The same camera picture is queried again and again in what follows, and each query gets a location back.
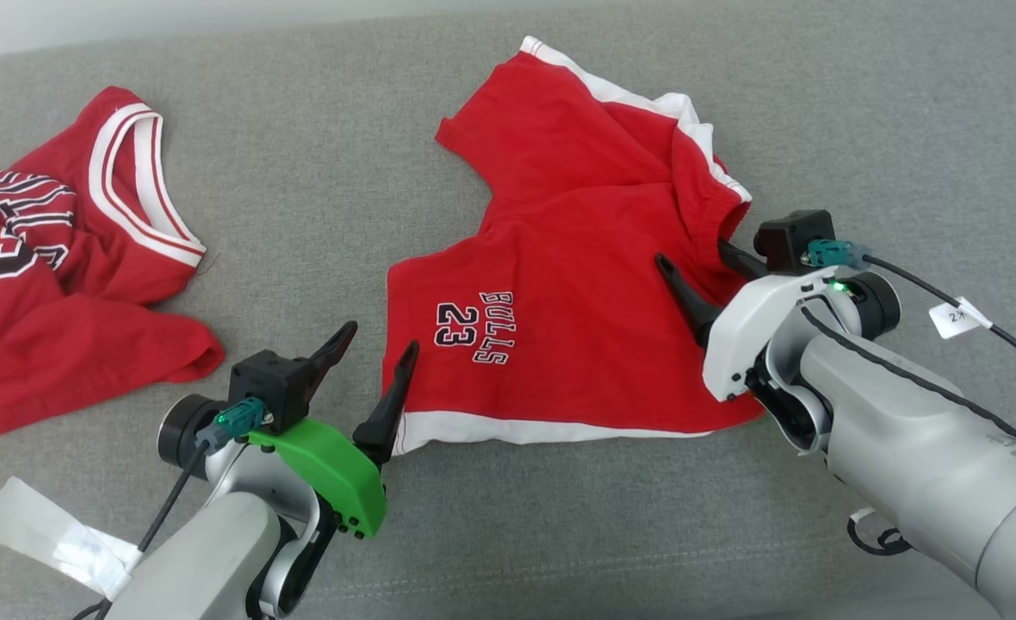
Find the green connector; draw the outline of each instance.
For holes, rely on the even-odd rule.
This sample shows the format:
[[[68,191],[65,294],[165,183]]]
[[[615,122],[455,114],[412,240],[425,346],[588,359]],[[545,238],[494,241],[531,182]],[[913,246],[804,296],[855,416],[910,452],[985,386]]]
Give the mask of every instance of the green connector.
[[[386,518],[381,474],[335,428],[305,419],[279,436],[250,432],[248,442],[273,446],[282,461],[342,515],[347,529],[365,537],[378,533]]]

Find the white tape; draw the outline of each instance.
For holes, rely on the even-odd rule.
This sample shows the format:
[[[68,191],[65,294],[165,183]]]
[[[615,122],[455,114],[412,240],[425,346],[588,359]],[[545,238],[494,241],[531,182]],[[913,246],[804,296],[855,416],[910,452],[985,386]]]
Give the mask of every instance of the white tape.
[[[873,507],[867,507],[866,509],[863,509],[863,510],[856,510],[853,513],[853,515],[851,515],[849,517],[849,521],[852,521],[852,522],[855,522],[855,524],[859,524],[860,521],[864,521],[864,519],[866,519],[867,517],[872,516],[873,514],[875,514],[875,509]]]
[[[940,306],[929,309],[929,317],[933,319],[933,324],[937,325],[940,337],[948,340],[977,326],[991,328],[994,323],[972,306],[971,302],[961,297],[956,299],[960,302],[960,307],[953,307],[951,303],[941,303]]]
[[[0,490],[0,545],[35,558],[111,601],[126,587],[141,554],[84,526],[62,507],[11,478]]]

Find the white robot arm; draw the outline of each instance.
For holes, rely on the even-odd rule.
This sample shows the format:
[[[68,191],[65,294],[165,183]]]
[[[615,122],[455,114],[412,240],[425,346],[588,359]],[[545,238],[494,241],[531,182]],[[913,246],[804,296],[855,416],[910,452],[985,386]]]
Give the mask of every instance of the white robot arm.
[[[307,413],[357,328],[347,322],[311,358],[261,351],[234,365],[228,400],[189,395],[167,412],[157,450],[183,474],[139,552],[189,477],[209,483],[209,499],[139,562],[112,603],[76,620],[90,613],[98,620],[279,620],[298,607],[336,533],[374,537],[386,513],[381,468],[397,438],[419,346],[410,343],[393,383],[347,440]]]
[[[767,264],[720,244],[749,280],[725,307],[658,256],[705,349],[704,383],[719,400],[752,391],[800,454],[823,455],[901,535],[867,545],[850,521],[862,549],[912,547],[1016,620],[1016,431],[871,342],[897,325],[897,295],[875,273],[839,278],[838,267],[818,267],[808,247],[833,239],[826,211],[797,211],[761,227]]]

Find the gray couch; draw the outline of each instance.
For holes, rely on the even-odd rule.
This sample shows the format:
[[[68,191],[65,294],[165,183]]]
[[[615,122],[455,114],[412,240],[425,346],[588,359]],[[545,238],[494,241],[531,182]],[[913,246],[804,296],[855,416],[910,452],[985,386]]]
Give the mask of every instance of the gray couch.
[[[314,410],[350,432],[379,391],[387,266],[477,231],[489,199],[433,141],[438,121],[524,35],[638,94],[690,94],[753,192],[740,245],[760,220],[830,208],[839,234],[1016,333],[1016,0],[697,0],[22,54],[0,59],[0,167],[103,86],[137,91],[167,117],[167,184],[209,248],[162,309],[204,320],[230,362],[310,353],[356,318]],[[934,300],[898,288],[904,322],[886,346],[1016,425],[1016,354],[983,333],[941,340]],[[155,454],[163,414],[190,391],[220,395],[228,376],[0,437],[0,487],[17,476],[137,541],[175,477]],[[434,443],[386,479],[381,535],[334,542],[299,617],[732,617],[973,597],[918,554],[851,546],[860,500],[768,420],[692,440]],[[161,541],[205,495],[190,484]],[[0,620],[67,620],[96,598],[0,547]]]

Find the basketball jersey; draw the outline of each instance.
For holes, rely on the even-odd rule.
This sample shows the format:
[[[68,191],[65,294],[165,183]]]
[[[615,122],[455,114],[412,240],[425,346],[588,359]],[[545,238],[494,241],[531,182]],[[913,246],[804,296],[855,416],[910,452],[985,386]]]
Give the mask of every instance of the basketball jersey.
[[[220,364],[205,325],[144,307],[205,254],[167,196],[162,127],[107,87],[0,170],[0,433]]]
[[[653,258],[712,302],[748,191],[685,95],[641,98],[528,38],[437,139],[493,191],[475,236],[387,275],[386,378],[421,343],[395,452],[431,440],[693,437],[759,415],[718,402]]]

